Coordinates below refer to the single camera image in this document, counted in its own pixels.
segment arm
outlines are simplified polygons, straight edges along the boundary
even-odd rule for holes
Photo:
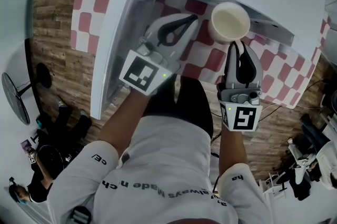
[[[270,224],[271,214],[248,166],[241,132],[222,126],[218,190],[242,224]]]
[[[93,210],[93,197],[100,184],[104,184],[104,178],[117,167],[148,99],[139,92],[131,92],[101,129],[99,141],[85,146],[54,180],[47,197],[53,223],[65,223],[77,206]]]
[[[219,176],[223,175],[231,166],[245,163],[248,164],[246,150],[243,145],[241,132],[231,132],[222,125],[220,157],[219,157]]]
[[[48,189],[51,186],[51,184],[53,183],[53,178],[51,177],[51,175],[47,171],[46,167],[44,167],[44,165],[42,164],[38,155],[36,155],[36,163],[37,163],[38,167],[40,168],[40,170],[43,174],[43,180],[41,180],[41,184],[44,186],[45,189]]]
[[[121,156],[131,141],[150,97],[133,90],[102,127],[98,139],[111,144]]]

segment shoe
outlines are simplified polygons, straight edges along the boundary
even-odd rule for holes
[[[80,111],[80,115],[89,118],[88,114],[85,111],[83,111],[83,110]]]
[[[68,107],[68,105],[65,104],[64,101],[59,96],[56,97],[56,102],[57,102],[57,105],[58,105],[59,108],[61,108],[61,107],[63,107],[63,108]]]

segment white cup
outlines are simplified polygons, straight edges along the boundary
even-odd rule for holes
[[[209,21],[209,33],[218,43],[236,41],[243,38],[251,27],[247,11],[236,3],[225,2],[218,4],[212,12]]]

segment wooden floor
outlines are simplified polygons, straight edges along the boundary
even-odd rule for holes
[[[43,109],[53,118],[57,116],[55,97],[59,95],[68,105],[74,107],[69,126],[72,127],[80,116],[80,110],[90,112],[91,83],[95,57],[93,55],[72,50],[70,47],[71,18],[74,0],[34,0],[34,36],[31,41],[31,56],[33,67],[42,62],[50,69],[53,85],[46,90],[37,85]],[[329,77],[332,68],[324,58],[318,66],[309,83]],[[212,112],[220,114],[219,104],[215,94],[215,86],[204,84]],[[307,90],[299,105],[316,108],[322,98],[323,83],[319,82]],[[102,120],[94,120],[86,137],[86,142],[95,140],[104,122],[114,113],[116,108],[127,96],[127,91],[120,93],[104,113]],[[261,119],[277,109],[277,105],[266,109]],[[301,115],[309,113],[318,127],[323,125],[318,118],[317,110],[296,107],[294,110],[279,108],[272,115],[259,123],[256,132],[246,132],[244,141],[249,157],[250,167],[256,179],[265,179],[269,172],[278,168],[282,158],[287,157],[287,139],[301,134]],[[214,116],[214,135],[218,134],[221,120]],[[219,147],[220,139],[212,145],[214,150]]]

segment white wall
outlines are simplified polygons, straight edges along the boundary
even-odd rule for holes
[[[31,31],[32,1],[0,0],[0,6],[0,74],[6,72],[14,84],[20,86],[29,81],[24,40]],[[0,219],[6,224],[33,223],[4,189],[11,176],[24,185],[28,185],[33,176],[20,143],[36,131],[38,109],[31,89],[22,98],[31,119],[29,126],[14,114],[0,86]]]
[[[24,43],[11,45],[0,53],[0,73],[7,72],[15,85],[29,81]],[[7,102],[2,86],[0,87],[0,219],[6,224],[31,224],[33,221],[21,211],[4,187],[8,187],[13,176],[16,183],[28,185],[32,179],[29,159],[20,143],[29,139],[36,131],[35,119],[39,115],[33,91],[23,95],[23,101],[31,120],[24,125],[14,114]]]
[[[333,124],[337,125],[337,116]],[[337,146],[337,133],[327,126],[323,133]],[[337,217],[337,190],[328,190],[321,182],[311,182],[310,196],[298,201],[287,182],[285,195],[279,194],[272,201],[274,224],[317,224],[328,218]]]

